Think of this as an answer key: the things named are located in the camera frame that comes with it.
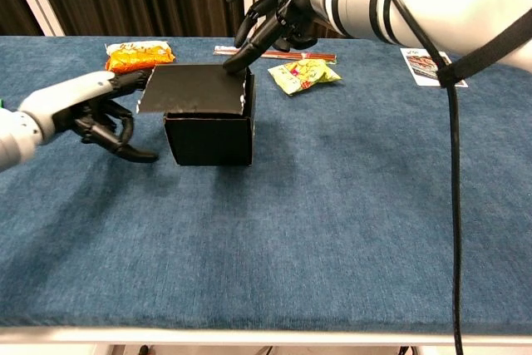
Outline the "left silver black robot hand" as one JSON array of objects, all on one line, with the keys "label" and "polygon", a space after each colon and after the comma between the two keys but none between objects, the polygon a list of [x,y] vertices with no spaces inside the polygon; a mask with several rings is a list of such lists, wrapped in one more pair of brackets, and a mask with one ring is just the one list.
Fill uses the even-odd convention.
[{"label": "left silver black robot hand", "polygon": [[45,145],[64,131],[74,131],[84,144],[95,144],[133,163],[149,164],[159,156],[129,144],[134,116],[115,99],[144,90],[152,70],[125,74],[94,71],[34,91],[17,111],[30,129],[34,145]]}]

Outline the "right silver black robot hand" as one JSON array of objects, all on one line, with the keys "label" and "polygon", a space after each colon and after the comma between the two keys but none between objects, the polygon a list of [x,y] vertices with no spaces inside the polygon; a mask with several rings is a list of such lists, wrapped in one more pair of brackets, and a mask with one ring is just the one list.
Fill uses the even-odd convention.
[{"label": "right silver black robot hand", "polygon": [[223,68],[231,74],[242,71],[271,47],[280,52],[312,47],[318,40],[308,29],[315,22],[325,26],[332,23],[326,0],[258,0],[249,7],[234,35],[237,53]]}]

